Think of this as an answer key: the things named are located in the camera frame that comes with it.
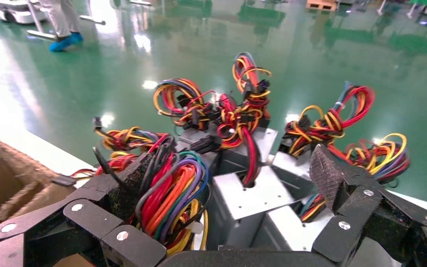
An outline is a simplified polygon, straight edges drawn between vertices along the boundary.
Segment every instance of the black wire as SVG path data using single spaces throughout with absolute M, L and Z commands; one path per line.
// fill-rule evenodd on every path
M 191 250 L 192 242 L 194 241 L 194 234 L 191 233 L 191 236 L 189 236 L 189 241 L 187 241 L 186 246 L 184 247 L 185 250 Z
M 177 235 L 184 230 L 187 226 L 192 224 L 194 221 L 199 221 L 202 218 L 203 212 L 208 208 L 210 205 L 210 202 L 212 201 L 212 187 L 210 184 L 207 183 L 207 189 L 208 189 L 208 198 L 207 201 L 205 201 L 205 204 L 200 208 L 198 213 L 194 215 L 192 218 L 187 220 L 185 223 L 181 223 L 178 228 L 175 228 L 175 230 L 170 235 L 170 238 L 168 240 L 168 243 L 172 243 L 176 240 Z
M 99 149 L 97 149 L 97 147 L 93 146 L 92 147 L 92 151 L 94 152 L 94 155 L 96 156 L 97 161 L 99 162 L 99 164 L 101 165 L 102 170 L 104 171 L 105 174 L 110 174 L 111 177 L 117 181 L 117 183 L 124 188 L 125 190 L 129 191 L 129 192 L 133 192 L 133 190 L 130 189 L 130 187 L 128 187 L 128 185 L 126 185 L 122 180 L 120 180 L 120 178 L 115 174 L 115 172 L 113 172 L 113 169 L 110 168 L 110 166 L 107 164 L 107 161 L 104 159 L 104 157 L 102 156 L 101 152 L 99 151 Z

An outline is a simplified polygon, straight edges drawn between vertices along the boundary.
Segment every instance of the cable tie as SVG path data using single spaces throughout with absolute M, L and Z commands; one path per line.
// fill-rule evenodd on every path
M 343 103 L 341 103 L 340 101 L 336 102 L 335 105 L 340 105 L 342 108 L 345 108 L 346 106 L 343 105 Z
M 198 221 L 193 221 L 187 226 L 187 229 L 191 230 L 196 235 L 200 235 L 203 232 L 203 224 Z

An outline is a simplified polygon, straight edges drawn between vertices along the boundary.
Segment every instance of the green epoxy floor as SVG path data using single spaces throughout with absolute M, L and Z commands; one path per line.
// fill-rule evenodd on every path
M 407 6 L 388 6 L 378 17 L 377 3 L 366 12 L 321 14 L 307 11 L 303 1 L 74 2 L 81 14 L 107 24 L 83 21 L 84 45 L 66 53 L 49 53 L 50 42 L 28 38 L 32 26 L 0 21 L 0 122 L 95 163 L 93 116 L 113 117 L 111 128 L 172 132 L 145 81 L 184 77 L 203 91 L 233 90 L 239 97 L 231 65 L 237 53 L 249 51 L 273 72 L 270 127 L 280 134 L 287 115 L 310 104 L 330 108 L 345 80 L 371 86 L 374 106 L 338 147 L 407 135 L 412 166 L 396 191 L 427 201 L 427 24 L 419 24 L 427 17 L 408 20 Z

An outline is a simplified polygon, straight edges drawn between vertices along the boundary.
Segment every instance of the metal casing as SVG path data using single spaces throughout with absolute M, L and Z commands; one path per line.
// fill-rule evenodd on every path
M 213 178 L 212 190 L 209 232 L 215 234 L 208 237 L 209 250 L 250 247 L 266 212 L 294 202 L 269 166 L 261 167 L 252 188 L 244 188 L 236 174 L 226 174 Z
M 312 244 L 323 227 L 333 217 L 326 209 L 309 224 L 303 224 L 291 207 L 269 211 L 257 231 L 253 248 L 278 251 L 311 251 Z
M 272 169 L 295 199 L 302 199 L 310 195 L 315 188 L 309 176 L 310 156 L 310 151 L 298 159 L 289 154 L 277 152 L 272 161 Z
M 267 163 L 267 157 L 271 154 L 276 137 L 277 131 L 271 128 L 258 128 L 253 133 L 253 139 L 256 141 L 261 153 L 262 164 Z M 219 175 L 245 171 L 249 165 L 248 160 L 248 149 L 244 144 L 234 149 L 225 150 L 222 155 Z

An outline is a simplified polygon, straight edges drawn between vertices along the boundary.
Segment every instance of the person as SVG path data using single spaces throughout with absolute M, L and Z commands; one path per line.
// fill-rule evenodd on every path
M 57 35 L 56 42 L 50 45 L 50 51 L 61 52 L 68 46 L 83 41 L 79 16 L 71 0 L 40 0 L 40 4 L 48 11 Z

